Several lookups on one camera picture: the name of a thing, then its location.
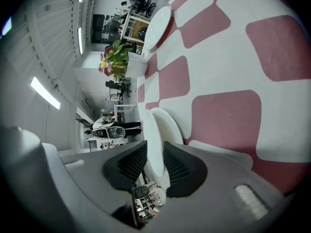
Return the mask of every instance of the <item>white wall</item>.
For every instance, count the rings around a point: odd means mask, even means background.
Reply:
[[[109,44],[103,44],[103,43],[92,43],[90,46],[91,51],[100,51],[104,52],[105,47],[109,46]]]
[[[98,71],[102,51],[88,51],[74,64],[74,75],[80,82],[80,89],[87,100],[98,109],[113,110],[115,102],[110,101],[109,88],[105,82],[113,80]]]
[[[94,14],[113,16],[120,11],[123,1],[126,0],[95,0]]]
[[[0,119],[19,126],[58,150],[76,148],[77,106],[95,119],[83,102],[72,65],[79,57],[73,40],[77,0],[26,0],[0,40]],[[60,102],[57,110],[30,86],[34,77]]]

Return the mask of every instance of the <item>person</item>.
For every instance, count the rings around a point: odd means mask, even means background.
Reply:
[[[125,129],[125,136],[124,138],[127,138],[129,135],[134,136],[137,134],[141,133],[141,129],[132,129],[135,127],[141,127],[141,122],[128,122],[128,123],[117,123],[117,122],[112,122],[112,123],[105,123],[103,117],[98,119],[96,122],[93,124],[93,129],[106,129],[109,127],[115,127],[119,126]]]
[[[93,124],[89,127],[89,130],[85,131],[85,133],[86,134],[92,134],[92,130],[93,130]]]
[[[146,0],[127,0],[127,1],[122,2],[121,5],[127,6],[128,3],[130,4],[128,9],[135,8],[136,12],[139,13],[145,6]]]

